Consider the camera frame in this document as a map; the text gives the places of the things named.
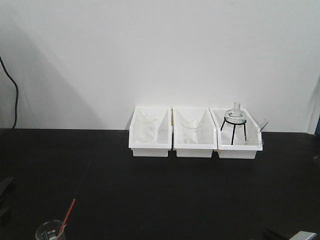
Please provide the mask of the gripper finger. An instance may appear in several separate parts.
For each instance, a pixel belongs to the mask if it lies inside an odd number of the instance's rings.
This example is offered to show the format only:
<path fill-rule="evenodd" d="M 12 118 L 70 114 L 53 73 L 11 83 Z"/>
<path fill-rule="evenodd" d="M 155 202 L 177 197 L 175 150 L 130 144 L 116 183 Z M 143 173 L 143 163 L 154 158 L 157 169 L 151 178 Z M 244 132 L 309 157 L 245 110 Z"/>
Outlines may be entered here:
<path fill-rule="evenodd" d="M 290 239 L 290 237 L 284 236 L 269 228 L 265 228 L 262 231 L 262 237 L 264 240 L 289 240 Z"/>
<path fill-rule="evenodd" d="M 299 231 L 293 235 L 289 240 L 314 240 L 317 233 L 309 231 Z"/>
<path fill-rule="evenodd" d="M 0 209 L 0 218 L 6 218 L 11 214 L 11 208 L 5 207 Z"/>
<path fill-rule="evenodd" d="M 13 192 L 16 189 L 16 178 L 7 177 L 0 182 L 0 199 L 4 199 L 6 194 Z"/>

